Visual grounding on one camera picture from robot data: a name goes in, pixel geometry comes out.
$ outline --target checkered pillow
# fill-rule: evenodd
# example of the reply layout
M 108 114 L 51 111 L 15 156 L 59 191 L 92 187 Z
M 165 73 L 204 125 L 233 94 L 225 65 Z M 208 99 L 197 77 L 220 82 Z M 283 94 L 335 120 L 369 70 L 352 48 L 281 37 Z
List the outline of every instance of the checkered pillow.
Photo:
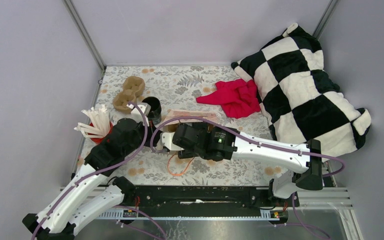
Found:
M 323 61 L 317 39 L 294 23 L 231 66 L 242 79 L 254 79 L 274 140 L 298 144 L 317 139 L 324 154 L 336 157 L 364 145 L 371 117 L 344 98 Z

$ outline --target glass panel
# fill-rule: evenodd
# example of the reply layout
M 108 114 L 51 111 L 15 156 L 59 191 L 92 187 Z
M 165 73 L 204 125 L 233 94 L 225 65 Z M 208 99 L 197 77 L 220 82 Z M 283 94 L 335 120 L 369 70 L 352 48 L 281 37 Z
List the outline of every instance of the glass panel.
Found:
M 289 211 L 288 223 L 297 223 Z M 315 225 L 332 239 L 347 239 L 341 217 L 335 210 L 305 210 L 300 213 L 304 223 Z M 273 227 L 267 221 L 185 220 L 158 221 L 166 230 L 169 240 L 318 240 L 302 226 Z M 161 233 L 148 220 L 136 220 L 131 226 L 161 237 Z M 151 240 L 152 237 L 129 228 L 120 228 L 114 220 L 94 220 L 75 238 L 76 240 Z

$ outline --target red cup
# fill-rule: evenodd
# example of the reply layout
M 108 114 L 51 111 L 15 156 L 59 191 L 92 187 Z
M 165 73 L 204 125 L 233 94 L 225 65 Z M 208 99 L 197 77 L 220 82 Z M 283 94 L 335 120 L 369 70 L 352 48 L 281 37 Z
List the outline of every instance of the red cup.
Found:
M 113 123 L 112 122 L 109 122 L 109 132 L 108 134 L 110 134 L 111 132 L 113 131 Z M 97 145 L 102 143 L 102 140 L 104 138 L 91 138 L 90 140 L 92 140 L 94 143 L 96 143 Z

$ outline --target white straw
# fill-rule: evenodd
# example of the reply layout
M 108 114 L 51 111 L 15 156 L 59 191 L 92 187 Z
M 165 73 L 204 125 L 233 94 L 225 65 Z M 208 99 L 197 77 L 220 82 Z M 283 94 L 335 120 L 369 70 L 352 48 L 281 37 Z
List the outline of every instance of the white straw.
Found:
M 80 131 L 85 138 L 100 139 L 110 132 L 110 115 L 105 105 L 98 108 L 91 107 L 90 110 L 82 110 L 83 114 L 90 118 L 93 126 L 79 122 L 76 131 Z

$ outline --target orange cable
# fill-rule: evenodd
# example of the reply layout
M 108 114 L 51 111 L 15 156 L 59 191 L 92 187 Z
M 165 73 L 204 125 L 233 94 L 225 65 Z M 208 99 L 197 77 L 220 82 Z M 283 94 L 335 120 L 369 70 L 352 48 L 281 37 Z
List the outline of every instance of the orange cable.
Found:
M 188 170 L 189 168 L 189 165 L 192 163 L 192 161 L 194 160 L 195 157 L 192 157 L 192 159 L 189 161 L 189 163 L 187 164 L 186 168 L 181 172 L 181 173 L 172 173 L 172 171 L 170 171 L 170 161 L 172 160 L 172 158 L 176 155 L 173 154 L 169 159 L 168 159 L 168 162 L 167 162 L 167 170 L 168 170 L 168 173 L 173 175 L 173 176 L 176 176 L 176 177 L 179 177 L 179 176 L 182 176 L 186 170 Z
M 287 208 L 288 208 L 288 202 L 285 201 L 285 203 L 283 205 L 283 211 L 282 212 L 286 211 Z

